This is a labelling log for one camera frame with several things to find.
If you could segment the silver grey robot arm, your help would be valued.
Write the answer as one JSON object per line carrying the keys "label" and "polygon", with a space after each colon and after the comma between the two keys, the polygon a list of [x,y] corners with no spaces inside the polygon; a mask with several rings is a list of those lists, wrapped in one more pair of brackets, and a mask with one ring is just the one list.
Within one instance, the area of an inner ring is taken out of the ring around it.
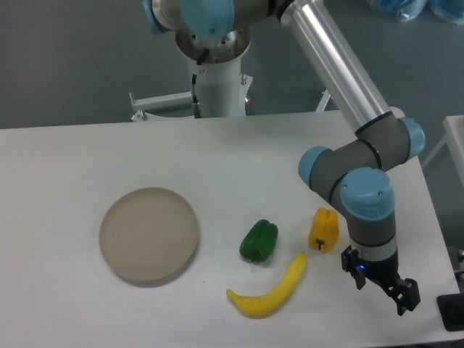
{"label": "silver grey robot arm", "polygon": [[218,81],[213,71],[242,57],[250,25],[275,17],[292,31],[356,137],[337,150],[307,150],[299,177],[345,218],[350,244],[341,266],[357,287],[371,281],[395,301],[399,314],[414,310],[420,294],[413,279],[398,273],[395,196],[387,173],[419,155],[425,136],[416,121],[394,115],[323,2],[144,1],[142,7],[152,32],[174,32],[189,60],[195,118],[244,115],[239,74]]}

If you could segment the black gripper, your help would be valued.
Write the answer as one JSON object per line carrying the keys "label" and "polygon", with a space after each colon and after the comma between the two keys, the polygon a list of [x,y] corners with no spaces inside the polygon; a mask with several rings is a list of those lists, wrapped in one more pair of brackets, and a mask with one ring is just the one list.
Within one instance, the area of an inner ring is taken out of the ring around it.
{"label": "black gripper", "polygon": [[398,316],[412,312],[420,303],[418,283],[414,279],[399,277],[399,260],[396,250],[391,256],[380,261],[368,261],[360,253],[348,246],[341,253],[341,268],[355,280],[357,289],[362,289],[366,279],[377,284],[384,293],[394,300]]}

